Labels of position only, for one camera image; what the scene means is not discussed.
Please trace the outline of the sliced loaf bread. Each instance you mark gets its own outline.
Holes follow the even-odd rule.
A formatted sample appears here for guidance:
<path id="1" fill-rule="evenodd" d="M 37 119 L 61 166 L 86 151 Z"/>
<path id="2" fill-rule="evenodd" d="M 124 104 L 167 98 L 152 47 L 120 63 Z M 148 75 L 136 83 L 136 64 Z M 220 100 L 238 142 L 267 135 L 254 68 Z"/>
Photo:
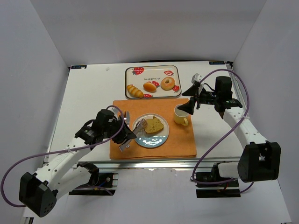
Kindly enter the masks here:
<path id="1" fill-rule="evenodd" d="M 164 129 L 163 123 L 156 116 L 153 116 L 151 119 L 145 120 L 147 125 L 145 127 L 146 134 L 155 134 Z"/>

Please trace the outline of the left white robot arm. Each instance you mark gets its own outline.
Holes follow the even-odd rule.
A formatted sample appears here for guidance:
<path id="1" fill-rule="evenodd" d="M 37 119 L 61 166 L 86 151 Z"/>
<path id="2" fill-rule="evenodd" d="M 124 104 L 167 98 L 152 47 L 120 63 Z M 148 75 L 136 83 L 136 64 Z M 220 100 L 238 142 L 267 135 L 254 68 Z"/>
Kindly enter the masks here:
<path id="1" fill-rule="evenodd" d="M 39 217 L 48 215 L 57 200 L 81 185 L 99 184 L 99 168 L 78 161 L 104 141 L 112 140 L 124 150 L 138 132 L 147 126 L 145 119 L 130 130 L 122 116 L 102 109 L 95 119 L 87 121 L 66 147 L 43 168 L 21 177 L 19 200 Z"/>

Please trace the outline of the twisted baguette bread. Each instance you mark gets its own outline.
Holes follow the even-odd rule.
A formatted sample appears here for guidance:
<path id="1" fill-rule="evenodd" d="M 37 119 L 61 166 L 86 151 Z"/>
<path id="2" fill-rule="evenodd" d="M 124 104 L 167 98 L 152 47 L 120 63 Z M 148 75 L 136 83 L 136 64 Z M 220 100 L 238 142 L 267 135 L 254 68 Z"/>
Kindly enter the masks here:
<path id="1" fill-rule="evenodd" d="M 129 92 L 129 94 L 132 97 L 135 98 L 144 98 L 144 93 L 138 89 L 137 87 L 135 87 L 134 85 L 130 84 L 127 86 L 127 91 Z"/>

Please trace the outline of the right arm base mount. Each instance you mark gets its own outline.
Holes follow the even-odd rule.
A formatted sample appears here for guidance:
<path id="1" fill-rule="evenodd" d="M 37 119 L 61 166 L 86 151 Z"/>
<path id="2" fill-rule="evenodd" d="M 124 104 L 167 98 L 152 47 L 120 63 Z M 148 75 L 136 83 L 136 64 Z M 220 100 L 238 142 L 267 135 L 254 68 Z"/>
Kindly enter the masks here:
<path id="1" fill-rule="evenodd" d="M 241 197 L 237 180 L 225 183 L 229 178 L 219 174 L 219 163 L 215 163 L 209 172 L 196 172 L 196 197 L 197 198 L 234 198 Z"/>

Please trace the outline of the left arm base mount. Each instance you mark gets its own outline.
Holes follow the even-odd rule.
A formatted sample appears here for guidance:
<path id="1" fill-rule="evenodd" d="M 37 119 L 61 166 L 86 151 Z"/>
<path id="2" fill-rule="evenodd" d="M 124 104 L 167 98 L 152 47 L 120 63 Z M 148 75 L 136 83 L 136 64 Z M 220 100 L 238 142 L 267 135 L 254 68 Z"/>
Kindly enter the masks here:
<path id="1" fill-rule="evenodd" d="M 91 175 L 86 184 L 69 192 L 70 196 L 113 196 L 118 185 L 118 173 L 103 172 L 90 162 L 79 163 L 76 168 L 85 168 Z"/>

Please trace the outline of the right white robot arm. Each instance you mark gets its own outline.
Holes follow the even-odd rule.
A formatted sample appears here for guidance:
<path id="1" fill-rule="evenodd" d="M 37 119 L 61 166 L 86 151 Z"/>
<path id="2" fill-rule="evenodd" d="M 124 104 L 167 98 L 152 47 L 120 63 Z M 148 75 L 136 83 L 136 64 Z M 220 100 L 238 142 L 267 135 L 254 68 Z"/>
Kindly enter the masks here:
<path id="1" fill-rule="evenodd" d="M 237 162 L 225 161 L 213 165 L 207 175 L 193 174 L 191 180 L 200 185 L 219 185 L 241 179 L 243 182 L 276 180 L 279 174 L 281 147 L 262 136 L 246 117 L 243 105 L 232 97 L 232 81 L 226 76 L 215 80 L 215 89 L 206 91 L 202 77 L 192 77 L 192 87 L 183 95 L 190 100 L 178 109 L 192 115 L 200 105 L 212 105 L 235 133 L 243 153 Z"/>

